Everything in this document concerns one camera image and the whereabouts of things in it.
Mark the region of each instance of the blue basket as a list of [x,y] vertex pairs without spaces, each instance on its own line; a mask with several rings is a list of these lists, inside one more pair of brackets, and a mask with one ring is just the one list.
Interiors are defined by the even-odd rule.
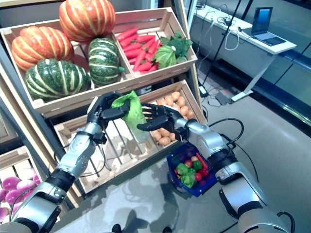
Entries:
[[203,158],[203,160],[206,162],[208,166],[209,174],[206,177],[203,177],[201,181],[196,182],[195,185],[192,188],[186,187],[176,176],[174,173],[174,169],[178,166],[180,163],[184,163],[186,160],[191,159],[192,156],[203,156],[200,154],[197,148],[195,148],[190,143],[185,143],[178,149],[176,149],[173,153],[169,154],[166,159],[169,166],[169,173],[168,178],[174,185],[174,187],[180,191],[180,192],[189,192],[192,195],[198,197],[201,194],[204,194],[206,191],[208,191],[211,187],[214,186],[214,184],[217,183],[217,179],[215,177],[215,171],[211,168],[210,164],[207,160]]

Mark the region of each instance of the lettuce leaf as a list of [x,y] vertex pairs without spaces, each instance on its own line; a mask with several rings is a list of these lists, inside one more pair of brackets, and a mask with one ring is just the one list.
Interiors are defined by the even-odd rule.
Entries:
[[159,69],[170,67],[176,64],[175,50],[171,46],[161,46],[154,57],[155,62],[159,63]]
[[111,106],[113,108],[121,107],[124,105],[126,100],[130,100],[130,111],[122,117],[122,120],[127,123],[138,142],[145,142],[148,140],[149,133],[137,128],[138,124],[146,123],[146,119],[142,113],[141,103],[135,91],[117,98],[112,102]]

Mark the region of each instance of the pumpkin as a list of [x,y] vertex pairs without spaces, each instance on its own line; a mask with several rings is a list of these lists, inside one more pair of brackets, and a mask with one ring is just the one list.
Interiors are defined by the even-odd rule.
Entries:
[[118,48],[111,38],[96,38],[88,47],[88,64],[91,79],[96,86],[117,81],[124,68],[119,66]]
[[55,100],[91,87],[86,71],[71,62],[46,59],[26,72],[26,85],[34,99]]
[[59,7],[59,19],[69,39],[87,42],[109,34],[115,26],[116,15],[107,0],[66,0]]
[[22,29],[19,35],[12,42],[12,55],[23,71],[40,60],[71,60],[74,56],[72,44],[60,30],[31,26]]

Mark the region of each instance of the red tomato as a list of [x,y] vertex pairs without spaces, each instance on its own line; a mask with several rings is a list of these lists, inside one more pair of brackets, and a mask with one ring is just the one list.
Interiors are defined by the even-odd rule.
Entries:
[[201,175],[200,172],[197,172],[197,173],[195,174],[195,179],[196,179],[197,181],[202,180],[202,175]]
[[208,176],[209,171],[206,168],[202,168],[199,170],[199,173],[202,175],[202,177]]
[[186,162],[185,162],[185,165],[187,166],[187,168],[191,168],[192,167],[192,161],[190,159],[188,159]]

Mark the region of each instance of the green cabbage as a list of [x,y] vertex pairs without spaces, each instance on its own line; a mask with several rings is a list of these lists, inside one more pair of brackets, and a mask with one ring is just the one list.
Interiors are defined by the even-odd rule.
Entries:
[[121,107],[124,105],[126,100],[130,100],[130,111],[124,117],[122,117],[122,120],[127,123],[138,142],[145,142],[148,140],[149,133],[137,128],[138,124],[146,123],[146,119],[142,113],[141,103],[135,91],[117,98],[112,102],[111,106],[113,108]]

